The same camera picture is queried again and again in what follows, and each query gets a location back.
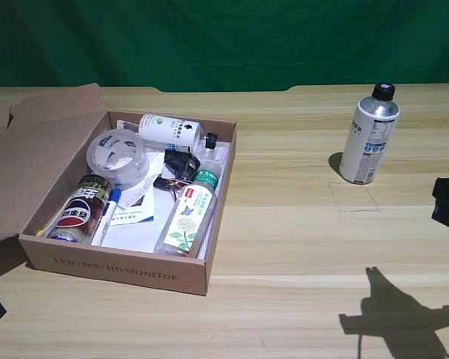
green backdrop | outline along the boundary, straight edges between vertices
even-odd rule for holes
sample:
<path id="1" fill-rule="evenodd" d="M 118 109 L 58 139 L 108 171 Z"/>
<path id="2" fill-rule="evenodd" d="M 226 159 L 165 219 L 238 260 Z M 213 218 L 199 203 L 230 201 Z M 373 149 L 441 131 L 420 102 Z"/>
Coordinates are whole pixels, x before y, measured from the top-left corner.
<path id="1" fill-rule="evenodd" d="M 449 82 L 449 0 L 0 0 L 0 86 Z"/>

cardboard box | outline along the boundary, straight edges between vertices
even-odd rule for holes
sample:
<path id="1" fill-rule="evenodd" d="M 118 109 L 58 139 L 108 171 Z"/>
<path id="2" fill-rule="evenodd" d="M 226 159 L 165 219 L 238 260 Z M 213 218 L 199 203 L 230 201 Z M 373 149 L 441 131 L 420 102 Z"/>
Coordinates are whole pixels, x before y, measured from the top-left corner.
<path id="1" fill-rule="evenodd" d="M 0 117 L 7 111 L 0 106 Z M 236 149 L 236 123 L 198 121 L 230 143 L 222 191 L 203 260 L 94 247 L 36 237 L 88 173 L 90 142 L 117 120 L 138 123 L 142 113 L 107 111 L 96 84 L 23 100 L 5 130 L 0 118 L 0 238 L 19 234 L 30 263 L 39 270 L 77 277 L 206 295 L 227 186 Z"/>

pepsi can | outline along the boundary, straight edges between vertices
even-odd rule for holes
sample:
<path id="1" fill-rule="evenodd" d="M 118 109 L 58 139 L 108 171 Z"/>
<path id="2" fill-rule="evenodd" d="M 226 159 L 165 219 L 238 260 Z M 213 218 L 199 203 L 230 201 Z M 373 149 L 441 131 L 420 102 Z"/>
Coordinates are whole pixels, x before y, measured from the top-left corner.
<path id="1" fill-rule="evenodd" d="M 111 192 L 107 179 L 96 174 L 83 176 L 49 237 L 90 244 Z"/>

tape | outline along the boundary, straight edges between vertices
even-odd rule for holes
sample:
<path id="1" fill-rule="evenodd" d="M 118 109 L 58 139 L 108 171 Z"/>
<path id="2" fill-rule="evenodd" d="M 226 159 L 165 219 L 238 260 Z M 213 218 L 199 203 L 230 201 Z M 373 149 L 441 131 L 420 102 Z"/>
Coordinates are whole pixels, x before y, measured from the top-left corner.
<path id="1" fill-rule="evenodd" d="M 91 170 L 116 188 L 138 184 L 148 172 L 143 140 L 128 129 L 111 129 L 97 136 L 87 150 Z"/>

marker pen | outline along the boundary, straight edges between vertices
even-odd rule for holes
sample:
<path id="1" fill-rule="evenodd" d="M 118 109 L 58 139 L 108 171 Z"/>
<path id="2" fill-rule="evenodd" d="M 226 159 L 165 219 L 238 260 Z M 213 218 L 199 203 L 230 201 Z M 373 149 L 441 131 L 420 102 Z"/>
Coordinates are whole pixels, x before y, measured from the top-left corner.
<path id="1" fill-rule="evenodd" d="M 98 225 L 97 231 L 95 232 L 93 239 L 91 240 L 91 245 L 102 245 L 103 239 L 105 238 L 105 234 L 108 230 L 110 222 L 112 221 L 112 217 L 114 211 L 117 208 L 120 197 L 121 197 L 121 189 L 114 188 L 112 194 L 110 195 L 110 200 L 106 205 L 105 211 L 103 212 L 103 216 L 102 219 L 100 220 L 100 224 Z"/>

